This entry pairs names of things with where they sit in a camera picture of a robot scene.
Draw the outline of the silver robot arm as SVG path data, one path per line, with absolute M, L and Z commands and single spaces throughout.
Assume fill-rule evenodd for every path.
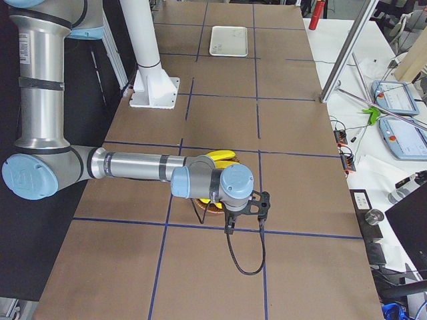
M 39 200 L 87 179 L 119 177 L 162 181 L 176 197 L 220 203 L 225 232 L 255 204 L 254 176 L 244 165 L 225 169 L 202 155 L 180 157 L 109 152 L 70 144 L 63 134 L 64 41 L 103 37 L 101 1 L 10 1 L 19 30 L 21 136 L 18 152 L 2 166 L 7 187 Z

